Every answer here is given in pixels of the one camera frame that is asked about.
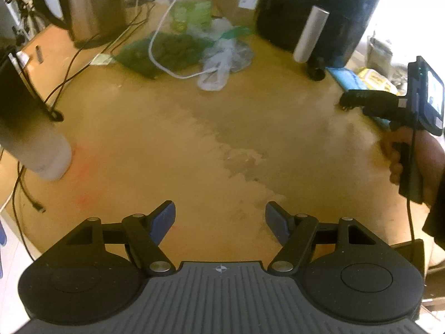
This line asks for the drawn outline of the person's right hand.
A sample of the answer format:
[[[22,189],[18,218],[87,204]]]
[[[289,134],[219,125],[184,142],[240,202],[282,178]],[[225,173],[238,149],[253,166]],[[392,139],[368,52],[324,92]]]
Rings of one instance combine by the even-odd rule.
[[[399,185],[403,172],[401,155],[393,144],[406,143],[410,146],[413,137],[415,137],[414,158],[423,177],[424,202],[428,208],[432,208],[444,173],[444,149],[427,131],[414,132],[411,128],[400,127],[396,131],[383,134],[380,146],[384,156],[390,161],[389,180],[394,185]]]

